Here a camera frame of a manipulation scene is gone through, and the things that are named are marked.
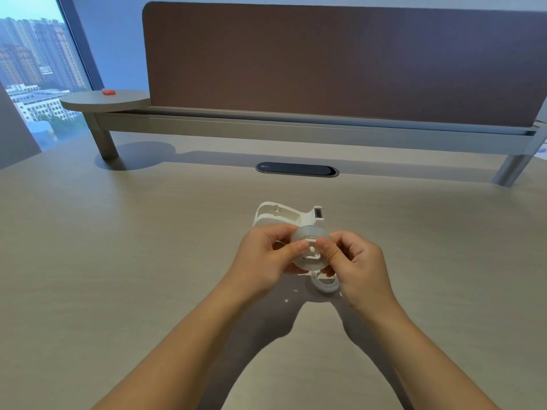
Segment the person's left hand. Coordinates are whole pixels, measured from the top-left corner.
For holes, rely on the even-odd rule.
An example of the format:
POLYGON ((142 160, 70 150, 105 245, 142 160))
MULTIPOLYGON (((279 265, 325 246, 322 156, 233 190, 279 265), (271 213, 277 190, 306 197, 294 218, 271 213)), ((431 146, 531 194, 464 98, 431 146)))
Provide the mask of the person's left hand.
POLYGON ((302 274, 293 262, 277 262, 274 244, 291 242, 297 230, 289 224, 272 224, 253 227, 244 236, 228 272, 222 279, 222 287, 243 308, 251 306, 275 287, 284 274, 302 274))

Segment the person's right hand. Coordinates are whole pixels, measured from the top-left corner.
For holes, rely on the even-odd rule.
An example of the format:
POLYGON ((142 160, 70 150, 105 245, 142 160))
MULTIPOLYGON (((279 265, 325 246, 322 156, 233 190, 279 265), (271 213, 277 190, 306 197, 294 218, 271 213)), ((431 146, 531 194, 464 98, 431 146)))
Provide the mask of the person's right hand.
POLYGON ((334 232, 331 240, 338 246, 338 265, 329 271, 351 308, 367 321, 395 310, 399 304, 379 245, 350 231, 334 232))

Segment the clear adhesive tape roll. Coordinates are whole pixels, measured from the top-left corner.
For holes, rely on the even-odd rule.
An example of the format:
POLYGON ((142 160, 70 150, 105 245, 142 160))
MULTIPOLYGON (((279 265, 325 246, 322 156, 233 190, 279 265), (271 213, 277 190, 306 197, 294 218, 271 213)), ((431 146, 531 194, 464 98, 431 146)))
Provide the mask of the clear adhesive tape roll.
POLYGON ((309 248, 293 260, 293 263, 307 272, 320 271, 328 266, 328 262, 320 254, 316 242, 318 238, 331 239, 330 234, 319 226, 306 225, 299 227, 291 236, 291 243, 307 241, 309 248))

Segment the person's right forearm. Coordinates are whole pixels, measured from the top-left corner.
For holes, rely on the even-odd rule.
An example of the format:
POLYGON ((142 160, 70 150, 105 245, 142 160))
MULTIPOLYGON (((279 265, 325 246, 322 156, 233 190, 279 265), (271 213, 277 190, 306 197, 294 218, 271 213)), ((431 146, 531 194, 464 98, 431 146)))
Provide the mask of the person's right forearm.
POLYGON ((386 353, 417 410, 501 410, 394 297, 350 305, 386 353))

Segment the person's left forearm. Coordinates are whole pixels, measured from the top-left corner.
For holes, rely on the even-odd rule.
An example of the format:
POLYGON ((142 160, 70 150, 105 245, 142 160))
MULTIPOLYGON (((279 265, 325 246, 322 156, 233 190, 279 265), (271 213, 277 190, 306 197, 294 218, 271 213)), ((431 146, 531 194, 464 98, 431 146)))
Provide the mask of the person's left forearm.
POLYGON ((225 277, 92 410, 221 410, 251 360, 292 330, 304 280, 256 291, 225 277))

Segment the white tape dispenser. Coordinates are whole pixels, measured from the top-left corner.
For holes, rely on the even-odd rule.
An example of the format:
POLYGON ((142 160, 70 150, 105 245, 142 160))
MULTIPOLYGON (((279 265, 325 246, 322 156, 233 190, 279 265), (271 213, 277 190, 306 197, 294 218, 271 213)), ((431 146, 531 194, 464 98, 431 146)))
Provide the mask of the white tape dispenser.
POLYGON ((297 227, 313 226, 326 230, 321 206, 314 206, 309 212, 300 212, 283 204, 263 202, 256 210, 253 227, 272 224, 289 224, 297 227))

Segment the brown desk partition screen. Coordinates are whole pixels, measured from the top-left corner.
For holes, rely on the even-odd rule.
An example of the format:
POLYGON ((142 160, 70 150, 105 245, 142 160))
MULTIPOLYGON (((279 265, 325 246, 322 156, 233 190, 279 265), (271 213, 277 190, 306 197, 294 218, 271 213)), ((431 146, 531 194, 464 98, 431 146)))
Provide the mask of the brown desk partition screen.
POLYGON ((152 105, 529 127, 547 12, 151 1, 152 105))

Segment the round grey shelf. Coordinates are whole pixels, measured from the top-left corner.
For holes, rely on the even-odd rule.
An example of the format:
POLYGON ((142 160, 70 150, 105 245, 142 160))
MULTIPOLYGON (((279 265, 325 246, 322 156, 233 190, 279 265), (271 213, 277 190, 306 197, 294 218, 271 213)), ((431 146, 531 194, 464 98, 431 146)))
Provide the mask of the round grey shelf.
POLYGON ((82 113, 130 111, 151 105, 149 93, 135 89, 118 89, 113 95, 102 91, 69 93, 60 97, 60 102, 66 110, 82 113))

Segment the grey metal desk rail frame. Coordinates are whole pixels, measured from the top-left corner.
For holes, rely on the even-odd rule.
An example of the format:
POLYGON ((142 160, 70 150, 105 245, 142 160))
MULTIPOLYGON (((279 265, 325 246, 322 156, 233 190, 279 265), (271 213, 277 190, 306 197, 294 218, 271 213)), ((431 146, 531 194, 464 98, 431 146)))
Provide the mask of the grey metal desk rail frame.
POLYGON ((506 156, 492 179, 505 187, 547 142, 547 124, 538 122, 529 128, 459 126, 162 107, 114 111, 112 105, 94 106, 84 115, 103 159, 118 156, 110 131, 482 153, 506 156))

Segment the dark window frame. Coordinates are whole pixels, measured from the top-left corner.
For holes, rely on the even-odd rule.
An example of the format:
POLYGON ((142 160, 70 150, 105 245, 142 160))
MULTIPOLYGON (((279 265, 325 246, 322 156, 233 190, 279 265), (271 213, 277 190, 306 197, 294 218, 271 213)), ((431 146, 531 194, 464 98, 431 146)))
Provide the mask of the dark window frame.
POLYGON ((81 66, 92 90, 100 91, 104 88, 99 70, 93 59, 84 28, 73 0, 56 0, 58 8, 71 34, 75 49, 78 53, 81 66))

